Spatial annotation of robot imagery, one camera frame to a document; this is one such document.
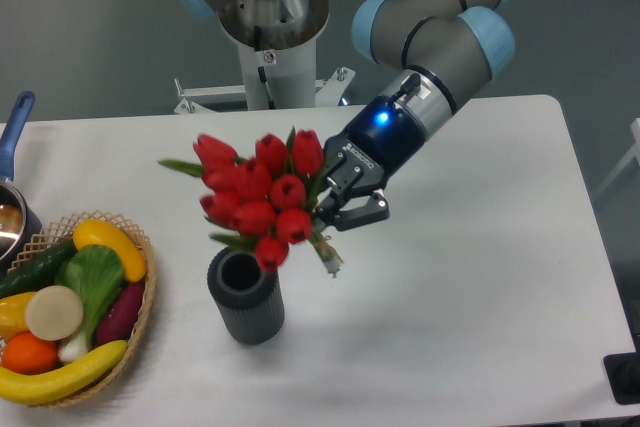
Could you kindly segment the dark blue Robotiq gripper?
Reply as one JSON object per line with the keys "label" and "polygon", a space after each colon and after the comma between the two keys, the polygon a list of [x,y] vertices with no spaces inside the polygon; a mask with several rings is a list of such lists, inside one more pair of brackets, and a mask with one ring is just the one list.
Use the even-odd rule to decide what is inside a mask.
{"label": "dark blue Robotiq gripper", "polygon": [[[324,145],[324,180],[331,195],[315,208],[314,229],[347,231],[390,217],[384,188],[425,141],[422,124],[390,100],[373,100]],[[350,200],[369,195],[358,207]]]}

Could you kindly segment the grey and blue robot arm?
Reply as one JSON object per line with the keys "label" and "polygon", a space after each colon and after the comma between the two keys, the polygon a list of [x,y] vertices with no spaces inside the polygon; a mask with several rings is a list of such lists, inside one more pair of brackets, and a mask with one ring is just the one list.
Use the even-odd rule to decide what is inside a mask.
{"label": "grey and blue robot arm", "polygon": [[[353,46],[399,75],[327,140],[314,226],[349,230],[386,219],[389,178],[510,62],[515,41],[497,8],[508,0],[366,0]],[[316,41],[328,0],[180,0],[217,16],[236,44],[252,110],[316,103]]]}

